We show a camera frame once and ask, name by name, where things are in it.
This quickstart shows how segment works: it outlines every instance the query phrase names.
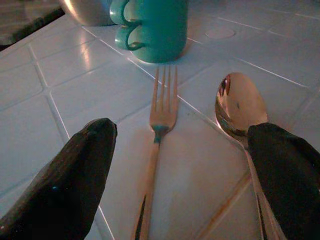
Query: metal spoon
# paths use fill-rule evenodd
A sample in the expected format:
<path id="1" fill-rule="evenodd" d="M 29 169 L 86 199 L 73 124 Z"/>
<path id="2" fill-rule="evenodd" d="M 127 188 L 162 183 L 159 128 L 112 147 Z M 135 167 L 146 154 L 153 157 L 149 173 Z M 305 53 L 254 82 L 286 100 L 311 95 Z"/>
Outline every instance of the metal spoon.
<path id="1" fill-rule="evenodd" d="M 230 73 L 222 80 L 215 99 L 215 116 L 220 128 L 237 140 L 247 156 L 260 220 L 261 239 L 285 240 L 266 199 L 248 152 L 248 129 L 268 122 L 263 98 L 250 78 L 240 72 Z"/>

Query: mug handle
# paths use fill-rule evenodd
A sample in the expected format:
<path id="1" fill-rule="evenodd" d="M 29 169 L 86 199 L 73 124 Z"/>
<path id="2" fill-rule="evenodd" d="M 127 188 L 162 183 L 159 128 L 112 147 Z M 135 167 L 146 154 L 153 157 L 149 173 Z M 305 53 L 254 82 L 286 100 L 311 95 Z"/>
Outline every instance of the mug handle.
<path id="1" fill-rule="evenodd" d="M 110 17 L 116 24 L 122 25 L 115 36 L 115 44 L 117 47 L 129 51 L 134 51 L 145 46 L 142 42 L 128 43 L 128 39 L 132 31 L 141 25 L 140 20 L 126 20 L 124 12 L 129 0 L 113 0 L 110 6 Z"/>

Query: green mug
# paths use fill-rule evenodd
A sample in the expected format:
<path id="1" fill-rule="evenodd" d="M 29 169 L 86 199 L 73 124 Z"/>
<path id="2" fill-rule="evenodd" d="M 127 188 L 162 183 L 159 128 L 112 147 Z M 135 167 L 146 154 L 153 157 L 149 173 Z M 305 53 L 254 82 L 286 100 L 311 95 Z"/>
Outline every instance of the green mug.
<path id="1" fill-rule="evenodd" d="M 142 61 L 175 60 L 186 45 L 188 0 L 113 0 L 110 17 L 122 25 L 115 44 Z"/>

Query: fork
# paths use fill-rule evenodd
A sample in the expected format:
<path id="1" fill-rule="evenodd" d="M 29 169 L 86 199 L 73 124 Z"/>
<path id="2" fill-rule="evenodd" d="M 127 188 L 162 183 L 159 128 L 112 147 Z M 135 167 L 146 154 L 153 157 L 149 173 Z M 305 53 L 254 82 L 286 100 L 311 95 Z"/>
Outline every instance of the fork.
<path id="1" fill-rule="evenodd" d="M 178 70 L 175 66 L 173 95 L 171 99 L 170 84 L 171 84 L 171 68 L 169 66 L 167 76 L 167 89 L 165 97 L 165 83 L 166 83 L 166 67 L 163 68 L 161 93 L 159 101 L 157 102 L 159 81 L 159 68 L 155 72 L 155 81 L 152 97 L 152 105 L 150 111 L 149 124 L 154 131 L 154 141 L 151 151 L 150 161 L 147 166 L 145 189 L 143 198 L 139 208 L 139 217 L 136 220 L 132 240 L 147 240 L 149 233 L 149 225 L 151 220 L 152 200 L 155 188 L 156 166 L 158 161 L 158 153 L 162 138 L 170 132 L 177 120 L 178 112 Z"/>

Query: fork handle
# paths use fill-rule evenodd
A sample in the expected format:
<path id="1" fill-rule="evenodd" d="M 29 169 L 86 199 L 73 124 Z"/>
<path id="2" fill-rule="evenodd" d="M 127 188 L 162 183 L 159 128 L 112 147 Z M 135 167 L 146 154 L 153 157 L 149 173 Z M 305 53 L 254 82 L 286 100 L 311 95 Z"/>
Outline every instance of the fork handle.
<path id="1" fill-rule="evenodd" d="M 134 225 L 134 231 L 131 236 L 131 240 L 148 239 L 159 146 L 160 142 L 156 141 L 152 146 L 151 157 L 146 170 L 146 179 L 144 181 L 145 186 L 143 197 L 140 203 L 139 214 Z"/>

